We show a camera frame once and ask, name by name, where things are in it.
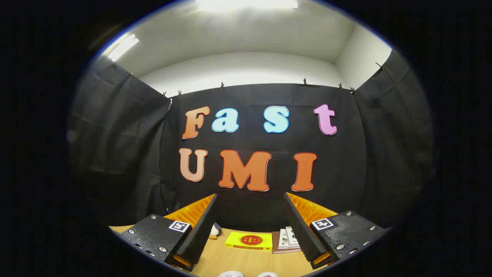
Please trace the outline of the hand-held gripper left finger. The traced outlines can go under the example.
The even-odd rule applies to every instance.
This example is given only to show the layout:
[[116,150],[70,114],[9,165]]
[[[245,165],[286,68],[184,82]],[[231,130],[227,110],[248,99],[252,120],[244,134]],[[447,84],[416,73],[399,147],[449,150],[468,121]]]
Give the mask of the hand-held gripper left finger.
[[217,201],[212,194],[166,216],[151,214],[120,239],[162,265],[192,271],[216,222]]

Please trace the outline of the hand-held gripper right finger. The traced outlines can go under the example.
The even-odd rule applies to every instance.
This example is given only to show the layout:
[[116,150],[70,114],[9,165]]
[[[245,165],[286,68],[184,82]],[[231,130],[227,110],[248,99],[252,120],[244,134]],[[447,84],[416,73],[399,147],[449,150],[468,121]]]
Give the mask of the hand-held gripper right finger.
[[355,256],[392,229],[351,210],[337,213],[287,192],[284,213],[313,270]]

